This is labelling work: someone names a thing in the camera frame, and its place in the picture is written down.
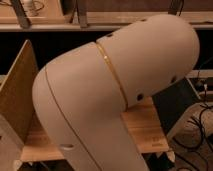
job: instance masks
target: wire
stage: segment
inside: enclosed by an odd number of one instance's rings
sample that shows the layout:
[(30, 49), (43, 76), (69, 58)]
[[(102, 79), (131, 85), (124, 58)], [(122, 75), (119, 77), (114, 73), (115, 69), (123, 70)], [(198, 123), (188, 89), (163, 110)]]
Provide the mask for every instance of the wire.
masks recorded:
[(34, 2), (40, 5), (40, 7), (36, 9), (36, 11), (40, 11), (45, 7), (44, 3), (42, 3), (41, 1), (34, 1)]
[(206, 171), (209, 171), (209, 163), (208, 161), (197, 151), (191, 151), (191, 153), (197, 154), (206, 164)]
[(181, 155), (179, 155), (178, 153), (175, 153), (175, 155), (181, 159), (182, 161), (184, 161), (185, 163), (187, 163), (188, 165), (190, 165), (192, 168), (194, 168), (196, 171), (200, 171), (193, 163), (191, 163), (190, 161), (188, 161), (187, 159), (185, 159), (184, 157), (182, 157)]
[(188, 151), (195, 151), (197, 149), (200, 148), (200, 146), (203, 144), (203, 141), (205, 140), (207, 145), (209, 146), (210, 150), (212, 151), (213, 153), (213, 147), (211, 145), (211, 143), (209, 142), (207, 136), (206, 136), (206, 131), (205, 131), (205, 127), (203, 126), (203, 123), (202, 123), (202, 116), (203, 114), (207, 111), (207, 110), (210, 110), (213, 108), (213, 106), (202, 106), (204, 109), (201, 110), (199, 116), (198, 116), (198, 119), (195, 118), (194, 116), (191, 117), (191, 120), (187, 121), (188, 123), (191, 123), (195, 126), (197, 126), (199, 128), (199, 131), (200, 131), (200, 141), (198, 142), (197, 145), (195, 146), (186, 146), (184, 145), (183, 143), (179, 142), (176, 138), (173, 138), (174, 142), (176, 144), (178, 144), (179, 146), (187, 149)]

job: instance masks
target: wooden shelf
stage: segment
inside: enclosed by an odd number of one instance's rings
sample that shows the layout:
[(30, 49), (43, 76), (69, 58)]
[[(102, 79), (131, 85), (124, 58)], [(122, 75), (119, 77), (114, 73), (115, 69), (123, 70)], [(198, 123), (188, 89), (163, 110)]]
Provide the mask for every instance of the wooden shelf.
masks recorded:
[[(88, 23), (100, 24), (129, 24), (135, 21), (146, 19), (147, 17), (167, 14), (168, 12), (87, 12)], [(212, 11), (182, 12), (181, 17), (190, 23), (213, 22)]]
[[(122, 114), (129, 133), (141, 153), (168, 151), (169, 146), (160, 126), (151, 98)], [(58, 148), (50, 141), (39, 121), (34, 117), (22, 150), (23, 162), (64, 159)]]

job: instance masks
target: cardboard panel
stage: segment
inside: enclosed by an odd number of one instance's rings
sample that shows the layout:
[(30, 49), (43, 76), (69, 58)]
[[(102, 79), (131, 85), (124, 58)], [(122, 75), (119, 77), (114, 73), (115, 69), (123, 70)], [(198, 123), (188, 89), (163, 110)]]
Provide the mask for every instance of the cardboard panel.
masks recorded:
[(0, 127), (23, 147), (34, 108), (32, 84), (38, 72), (30, 41), (25, 41), (0, 87)]

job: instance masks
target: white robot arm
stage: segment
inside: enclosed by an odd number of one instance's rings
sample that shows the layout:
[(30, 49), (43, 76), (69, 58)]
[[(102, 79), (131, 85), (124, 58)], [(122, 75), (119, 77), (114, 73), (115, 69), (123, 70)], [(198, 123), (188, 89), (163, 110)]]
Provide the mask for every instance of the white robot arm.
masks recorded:
[(121, 113), (182, 79), (198, 55), (181, 18), (138, 21), (49, 62), (34, 82), (36, 113), (76, 171), (148, 170)]

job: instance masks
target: dark background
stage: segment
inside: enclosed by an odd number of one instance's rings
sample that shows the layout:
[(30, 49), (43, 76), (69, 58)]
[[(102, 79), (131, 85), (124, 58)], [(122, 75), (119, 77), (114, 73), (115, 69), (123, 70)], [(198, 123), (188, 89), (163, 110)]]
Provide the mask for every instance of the dark background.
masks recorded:
[[(6, 74), (26, 39), (30, 39), (39, 68), (58, 55), (109, 32), (8, 32), (0, 33), (0, 74)], [(195, 69), (213, 56), (213, 30), (197, 31), (201, 53)], [(213, 60), (202, 69), (213, 69)]]

